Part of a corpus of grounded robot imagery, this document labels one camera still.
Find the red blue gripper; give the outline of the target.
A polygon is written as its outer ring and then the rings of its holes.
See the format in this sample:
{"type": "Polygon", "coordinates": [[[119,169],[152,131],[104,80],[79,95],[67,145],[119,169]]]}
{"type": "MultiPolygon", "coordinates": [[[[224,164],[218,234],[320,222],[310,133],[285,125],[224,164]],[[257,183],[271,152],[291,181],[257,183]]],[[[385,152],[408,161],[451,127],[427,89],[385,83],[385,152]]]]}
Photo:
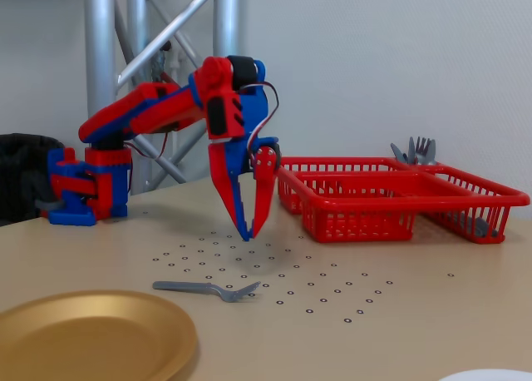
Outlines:
{"type": "Polygon", "coordinates": [[[244,241],[256,237],[268,219],[281,154],[278,138],[259,133],[277,109],[272,85],[244,85],[206,104],[211,179],[244,241]],[[252,235],[239,184],[245,173],[253,174],[256,182],[252,235]]]}

